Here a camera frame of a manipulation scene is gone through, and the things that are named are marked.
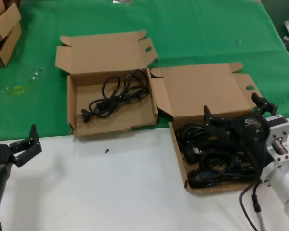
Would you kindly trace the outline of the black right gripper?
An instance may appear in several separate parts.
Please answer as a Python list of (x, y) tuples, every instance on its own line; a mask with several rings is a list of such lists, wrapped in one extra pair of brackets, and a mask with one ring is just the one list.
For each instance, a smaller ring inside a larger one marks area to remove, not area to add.
[(222, 140), (230, 140), (233, 130), (256, 173), (261, 174), (268, 159), (266, 145), (268, 127), (263, 114), (268, 112), (271, 116), (277, 115), (277, 105), (255, 92), (251, 95), (251, 99), (255, 103), (256, 109), (252, 113), (237, 116), (232, 120), (214, 117), (205, 105), (203, 107), (204, 122), (206, 131)]

